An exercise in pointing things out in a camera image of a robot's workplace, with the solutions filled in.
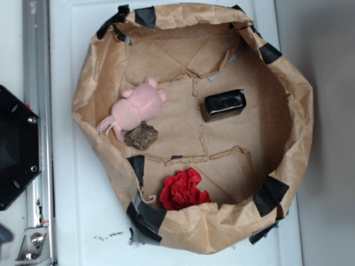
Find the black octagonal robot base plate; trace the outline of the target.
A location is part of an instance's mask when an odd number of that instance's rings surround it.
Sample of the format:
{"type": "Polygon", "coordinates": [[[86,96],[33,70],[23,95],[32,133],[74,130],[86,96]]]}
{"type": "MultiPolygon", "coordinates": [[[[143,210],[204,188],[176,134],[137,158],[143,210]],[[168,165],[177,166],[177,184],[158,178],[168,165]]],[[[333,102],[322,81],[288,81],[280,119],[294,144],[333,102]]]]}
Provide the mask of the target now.
{"type": "Polygon", "coordinates": [[[1,86],[1,211],[40,173],[40,118],[1,86]]]}

